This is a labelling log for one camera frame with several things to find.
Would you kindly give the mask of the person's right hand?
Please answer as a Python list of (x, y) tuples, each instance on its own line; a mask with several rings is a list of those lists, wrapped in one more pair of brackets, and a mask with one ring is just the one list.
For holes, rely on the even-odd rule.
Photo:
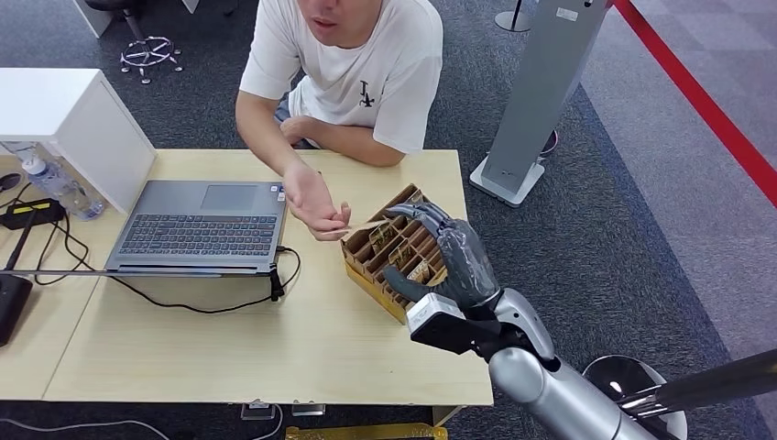
[(283, 173), (287, 205), (318, 241), (335, 241), (345, 236), (350, 224), (348, 202), (336, 206), (323, 176), (301, 160)]

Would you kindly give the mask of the person's left hand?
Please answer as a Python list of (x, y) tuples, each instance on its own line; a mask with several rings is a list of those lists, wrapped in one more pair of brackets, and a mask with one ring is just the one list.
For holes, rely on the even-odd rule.
[(282, 135), (292, 146), (311, 139), (316, 127), (317, 120), (306, 115), (289, 117), (279, 125)]

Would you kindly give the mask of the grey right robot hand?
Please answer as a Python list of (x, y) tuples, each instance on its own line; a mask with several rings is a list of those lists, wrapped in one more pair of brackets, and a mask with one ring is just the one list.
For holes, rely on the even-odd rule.
[(453, 300), (463, 309), (476, 307), (499, 292), (500, 286), (487, 253), (473, 227), (451, 217), (435, 203), (398, 203), (385, 209), (387, 216), (417, 220), (435, 239), (446, 268), (445, 278), (429, 286), (405, 277), (394, 265), (383, 274), (388, 285), (401, 296), (418, 302), (433, 292)]

